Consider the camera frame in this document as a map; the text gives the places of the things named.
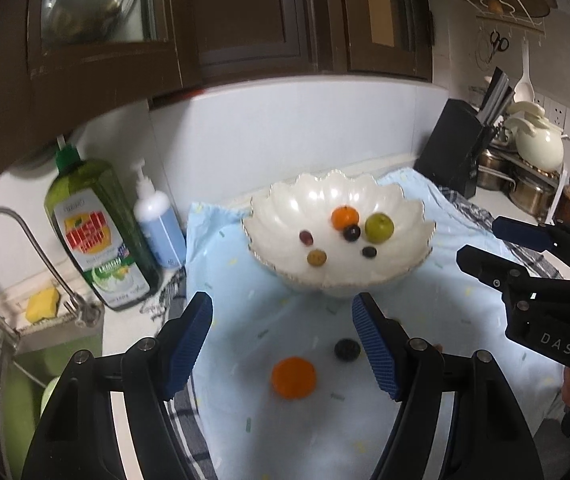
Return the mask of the white scalloped bowl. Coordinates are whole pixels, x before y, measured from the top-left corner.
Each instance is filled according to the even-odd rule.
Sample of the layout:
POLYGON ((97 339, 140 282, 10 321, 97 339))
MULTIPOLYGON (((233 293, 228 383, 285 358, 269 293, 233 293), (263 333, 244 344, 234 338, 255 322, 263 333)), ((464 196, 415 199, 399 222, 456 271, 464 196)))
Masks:
POLYGON ((430 255, 437 229, 426 218, 424 203, 407 197, 402 185, 380 184, 369 174, 348 177, 339 170, 272 184, 250 200, 242 226, 251 254, 285 284, 333 297, 371 292, 411 273, 430 255), (354 243, 332 226, 332 211, 343 205, 360 215, 361 236, 354 243), (381 244, 365 235, 365 221, 375 212, 387 214, 395 224, 392 237, 381 244), (312 246, 299 240, 302 230, 312 234, 312 246), (377 256, 363 257, 365 246, 375 247, 377 256), (314 249, 326 252, 324 266, 307 263, 314 249))

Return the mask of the cream ceramic kettle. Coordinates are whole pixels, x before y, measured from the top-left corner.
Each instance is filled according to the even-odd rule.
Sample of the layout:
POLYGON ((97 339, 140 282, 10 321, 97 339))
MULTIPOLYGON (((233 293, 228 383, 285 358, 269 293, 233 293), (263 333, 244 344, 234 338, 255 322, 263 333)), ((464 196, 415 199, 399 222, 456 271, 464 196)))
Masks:
POLYGON ((545 172, 562 168, 565 158, 562 143, 564 130, 547 119, 542 106, 520 101, 510 104, 506 113, 503 126, 513 134, 522 159, 545 172))

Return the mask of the green apple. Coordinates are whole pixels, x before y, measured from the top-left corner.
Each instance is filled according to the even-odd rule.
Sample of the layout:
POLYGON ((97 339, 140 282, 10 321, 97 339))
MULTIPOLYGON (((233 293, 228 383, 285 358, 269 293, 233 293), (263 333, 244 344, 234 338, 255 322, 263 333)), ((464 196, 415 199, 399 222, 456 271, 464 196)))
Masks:
POLYGON ((365 221, 365 235, 369 242, 381 244, 387 242, 395 232, 395 224, 387 214, 375 212, 365 221))

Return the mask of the yellowish small round fruit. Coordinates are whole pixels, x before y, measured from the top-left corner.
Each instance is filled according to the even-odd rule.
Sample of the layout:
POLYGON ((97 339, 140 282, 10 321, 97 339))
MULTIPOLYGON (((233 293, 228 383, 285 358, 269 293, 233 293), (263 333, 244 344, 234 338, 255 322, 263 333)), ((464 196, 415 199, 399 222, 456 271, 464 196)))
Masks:
POLYGON ((318 268, 319 266, 324 266, 326 261, 327 261, 327 255, 326 252, 324 252, 324 250, 314 249, 311 250, 311 252, 308 252, 307 263, 309 263, 310 266, 318 268))

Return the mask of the light blue cloth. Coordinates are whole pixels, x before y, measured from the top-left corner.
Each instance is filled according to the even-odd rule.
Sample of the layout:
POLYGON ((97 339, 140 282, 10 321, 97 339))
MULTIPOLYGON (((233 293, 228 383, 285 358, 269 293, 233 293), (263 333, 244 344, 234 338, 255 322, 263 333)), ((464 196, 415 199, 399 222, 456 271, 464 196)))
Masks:
MULTIPOLYGON (((456 356, 489 351, 531 429, 558 393, 560 366, 505 336, 500 294, 460 272, 458 248, 509 249, 415 171, 390 181, 437 223, 427 260, 375 296, 411 337, 456 356)), ((350 300, 299 294, 249 252, 237 212, 195 206, 187 225, 187 289, 207 292, 213 321, 194 367, 212 479, 367 479, 400 405, 370 359, 383 346, 350 300)))

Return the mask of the large orange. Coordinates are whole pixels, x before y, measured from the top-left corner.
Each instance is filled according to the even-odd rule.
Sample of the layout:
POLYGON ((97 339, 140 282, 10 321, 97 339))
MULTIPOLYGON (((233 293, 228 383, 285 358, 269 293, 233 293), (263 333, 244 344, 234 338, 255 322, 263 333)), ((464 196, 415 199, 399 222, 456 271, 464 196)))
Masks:
POLYGON ((317 388, 317 371, 308 360, 291 356, 274 365, 271 385, 283 399, 304 399, 317 388))

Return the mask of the yellow sponge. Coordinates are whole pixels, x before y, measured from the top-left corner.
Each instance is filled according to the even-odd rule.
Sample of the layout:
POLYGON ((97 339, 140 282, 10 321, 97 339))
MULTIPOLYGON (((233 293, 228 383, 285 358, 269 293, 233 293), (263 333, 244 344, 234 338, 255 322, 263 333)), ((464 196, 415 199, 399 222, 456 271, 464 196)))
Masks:
POLYGON ((50 320, 58 315, 60 292, 55 287, 40 290, 28 299, 25 318, 28 323, 36 324, 40 321, 50 320))

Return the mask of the black knife block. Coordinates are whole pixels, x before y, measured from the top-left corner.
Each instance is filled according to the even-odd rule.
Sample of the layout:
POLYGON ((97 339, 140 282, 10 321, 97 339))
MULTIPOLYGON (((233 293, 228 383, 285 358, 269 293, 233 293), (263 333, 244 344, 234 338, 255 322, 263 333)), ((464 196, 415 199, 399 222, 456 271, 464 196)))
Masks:
POLYGON ((474 197, 478 157, 493 133, 467 102, 449 99, 413 169, 434 184, 474 197))

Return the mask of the brown small round fruit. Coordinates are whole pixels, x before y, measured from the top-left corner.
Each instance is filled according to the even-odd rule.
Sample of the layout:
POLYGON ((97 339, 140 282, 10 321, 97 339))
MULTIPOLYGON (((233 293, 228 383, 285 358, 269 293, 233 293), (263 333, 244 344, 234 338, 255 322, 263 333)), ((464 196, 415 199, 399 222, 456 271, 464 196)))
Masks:
POLYGON ((302 242, 302 244, 304 244, 305 246, 312 246, 313 245, 313 236, 312 234, 307 231, 307 230, 302 230, 299 232, 299 240, 302 242))

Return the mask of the white blue pump bottle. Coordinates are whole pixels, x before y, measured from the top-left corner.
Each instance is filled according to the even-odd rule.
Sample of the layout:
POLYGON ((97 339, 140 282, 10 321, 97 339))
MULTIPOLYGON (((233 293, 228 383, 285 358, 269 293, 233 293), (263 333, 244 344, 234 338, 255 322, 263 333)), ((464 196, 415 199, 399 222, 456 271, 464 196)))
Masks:
POLYGON ((132 165, 136 172, 134 218, 159 266, 179 269, 186 258, 185 237, 170 198, 155 188, 144 166, 144 159, 132 165))

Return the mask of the checkered kitchen towel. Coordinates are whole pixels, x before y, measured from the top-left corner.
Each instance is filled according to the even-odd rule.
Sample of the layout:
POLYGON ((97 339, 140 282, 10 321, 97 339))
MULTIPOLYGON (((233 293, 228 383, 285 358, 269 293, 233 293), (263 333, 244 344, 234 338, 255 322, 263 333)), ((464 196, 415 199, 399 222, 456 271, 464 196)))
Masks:
MULTIPOLYGON (((186 307, 186 273, 183 268, 174 271, 159 294, 161 324, 178 318, 186 307)), ((194 380, 189 376, 184 388, 166 402, 171 425, 193 479, 217 479, 215 467, 201 429, 201 420, 194 391, 194 380)))

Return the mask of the chrome kitchen faucet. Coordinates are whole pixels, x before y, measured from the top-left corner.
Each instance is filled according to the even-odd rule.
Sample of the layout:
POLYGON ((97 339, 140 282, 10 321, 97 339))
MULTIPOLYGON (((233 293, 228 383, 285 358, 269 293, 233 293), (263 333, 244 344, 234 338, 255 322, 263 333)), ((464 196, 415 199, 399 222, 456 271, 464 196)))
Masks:
MULTIPOLYGON (((76 324, 87 327, 98 325, 103 315, 103 308, 99 301, 96 300, 89 286, 84 283, 84 279, 72 262, 72 259, 66 257, 65 259, 53 262, 38 243, 38 240, 34 233, 31 232, 31 229, 29 229, 26 221, 13 209, 0 206, 0 216, 11 219, 12 222, 16 224, 17 229, 22 233, 22 237, 27 240, 29 247, 37 255, 50 277, 66 292, 68 299, 66 308, 75 317, 76 324)), ((24 284, 26 281, 38 276, 36 270, 31 266, 27 252, 18 252, 16 250, 9 256, 3 253, 5 248, 16 245, 17 240, 18 236, 11 236, 11 232, 8 232, 7 229, 2 230, 2 234, 0 235, 0 243, 3 242, 3 248, 0 251, 2 271, 18 272, 20 274, 20 280, 14 278, 8 287, 3 287, 0 290, 0 296, 2 292, 7 292, 13 286, 24 284)))

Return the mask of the dark wooden wall cabinet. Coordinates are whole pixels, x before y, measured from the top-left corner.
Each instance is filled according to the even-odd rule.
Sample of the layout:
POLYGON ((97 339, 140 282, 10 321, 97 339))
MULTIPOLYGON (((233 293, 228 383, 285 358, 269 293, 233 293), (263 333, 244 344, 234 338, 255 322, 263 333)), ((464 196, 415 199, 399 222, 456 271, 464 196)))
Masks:
POLYGON ((0 0, 0 175, 136 101, 308 74, 432 77, 428 0, 0 0))

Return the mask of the black scissors on wall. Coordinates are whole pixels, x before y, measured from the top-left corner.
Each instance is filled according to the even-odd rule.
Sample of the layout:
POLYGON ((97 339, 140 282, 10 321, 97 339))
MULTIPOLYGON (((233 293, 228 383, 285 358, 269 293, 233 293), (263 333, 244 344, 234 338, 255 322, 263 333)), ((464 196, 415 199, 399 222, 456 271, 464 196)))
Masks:
POLYGON ((506 52, 509 49, 510 41, 506 36, 502 36, 498 29, 492 30, 490 34, 490 55, 488 62, 491 62, 498 53, 506 52))

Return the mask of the small orange mandarin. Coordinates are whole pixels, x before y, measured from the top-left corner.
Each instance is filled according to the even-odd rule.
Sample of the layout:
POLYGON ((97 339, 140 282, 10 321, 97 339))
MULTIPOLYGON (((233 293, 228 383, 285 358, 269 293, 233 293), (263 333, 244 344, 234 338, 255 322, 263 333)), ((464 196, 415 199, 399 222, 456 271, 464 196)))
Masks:
POLYGON ((360 222, 360 215, 355 208, 343 205, 332 211, 331 222, 335 230, 343 231, 349 226, 357 226, 360 222))

